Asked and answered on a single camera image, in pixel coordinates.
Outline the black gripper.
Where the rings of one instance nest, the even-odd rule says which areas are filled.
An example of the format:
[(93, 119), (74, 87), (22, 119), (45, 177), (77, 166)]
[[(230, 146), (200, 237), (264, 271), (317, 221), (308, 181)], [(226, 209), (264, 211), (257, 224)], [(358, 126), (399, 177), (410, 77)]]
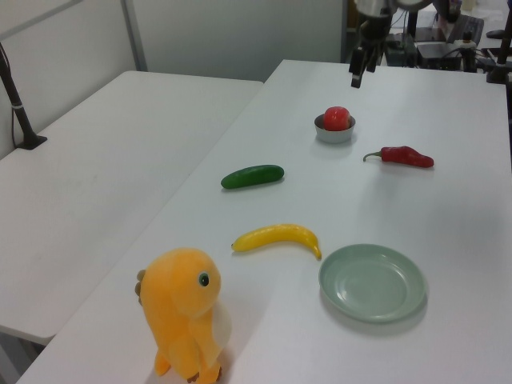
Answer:
[(358, 16), (359, 46), (353, 50), (350, 60), (349, 72), (351, 73), (351, 86), (359, 89), (362, 82), (362, 74), (365, 70), (366, 51), (370, 50), (366, 71), (373, 73), (378, 64), (379, 50), (377, 46), (386, 40), (391, 26), (391, 16), (371, 17), (364, 14)]

